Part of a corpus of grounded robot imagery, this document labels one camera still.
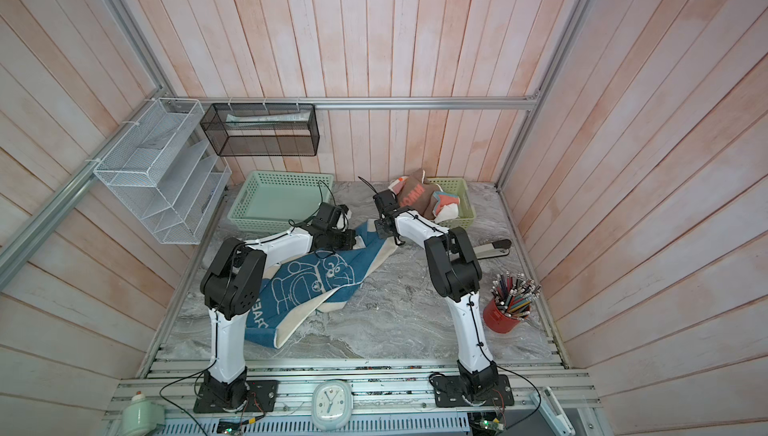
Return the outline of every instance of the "black mesh shelf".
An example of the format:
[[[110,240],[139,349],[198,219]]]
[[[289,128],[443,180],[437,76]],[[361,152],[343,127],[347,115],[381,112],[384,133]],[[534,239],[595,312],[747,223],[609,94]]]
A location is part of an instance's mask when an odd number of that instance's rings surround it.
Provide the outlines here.
[[[200,126],[219,156],[315,156],[320,142],[313,105],[214,103]]]

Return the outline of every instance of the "white alarm clock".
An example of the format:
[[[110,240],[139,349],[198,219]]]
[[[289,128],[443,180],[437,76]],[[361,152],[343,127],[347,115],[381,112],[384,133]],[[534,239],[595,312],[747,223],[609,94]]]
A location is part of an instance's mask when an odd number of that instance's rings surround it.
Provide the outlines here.
[[[352,417],[352,386],[332,379],[321,383],[312,395],[312,422],[322,431],[342,428]]]

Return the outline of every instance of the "green plastic basket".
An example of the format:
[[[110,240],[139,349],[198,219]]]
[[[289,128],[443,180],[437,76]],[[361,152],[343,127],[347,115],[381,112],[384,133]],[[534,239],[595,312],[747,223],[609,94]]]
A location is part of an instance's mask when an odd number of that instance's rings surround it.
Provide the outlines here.
[[[290,228],[288,220],[298,223],[311,215],[330,192],[318,181],[333,188],[333,175],[253,171],[237,194],[227,217],[242,231],[274,234]]]
[[[430,183],[437,183],[446,193],[457,194],[461,202],[458,204],[458,218],[440,222],[446,228],[462,227],[465,230],[475,221],[475,207],[469,202],[467,182],[464,178],[427,178]]]

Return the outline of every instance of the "red pencil cup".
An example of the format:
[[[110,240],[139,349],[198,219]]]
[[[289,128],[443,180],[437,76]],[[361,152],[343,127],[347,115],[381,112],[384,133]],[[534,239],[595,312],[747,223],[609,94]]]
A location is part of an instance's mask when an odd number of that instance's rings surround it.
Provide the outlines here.
[[[520,323],[519,319],[512,319],[504,316],[501,311],[496,307],[496,303],[491,300],[485,306],[482,311],[482,318],[485,320],[485,325],[488,326],[491,331],[499,333],[508,333],[514,329]]]

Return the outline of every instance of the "marble tabletop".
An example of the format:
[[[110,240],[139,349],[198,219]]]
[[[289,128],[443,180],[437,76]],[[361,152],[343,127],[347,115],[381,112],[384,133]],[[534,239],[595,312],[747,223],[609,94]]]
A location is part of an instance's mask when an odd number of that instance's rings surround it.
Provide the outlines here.
[[[383,189],[385,183],[375,183]],[[206,249],[184,304],[158,359],[207,360],[210,357],[210,323],[200,280],[222,241],[244,237],[226,218],[239,187],[229,190],[216,232]],[[362,182],[342,182],[333,187],[338,203],[352,210],[350,226],[376,217],[371,190]],[[512,229],[502,201],[490,183],[470,183],[469,198],[477,217],[467,233],[473,245],[511,238]],[[245,341],[246,359],[268,358],[448,358],[458,355],[456,332],[446,302],[432,287],[422,256],[423,249],[408,242],[371,273],[346,306],[331,313],[315,313],[280,349]],[[481,308],[490,300],[492,279],[498,273],[521,273],[518,255],[481,261]],[[542,321],[534,310],[512,332],[500,335],[485,329],[494,359],[542,359],[552,356]]]

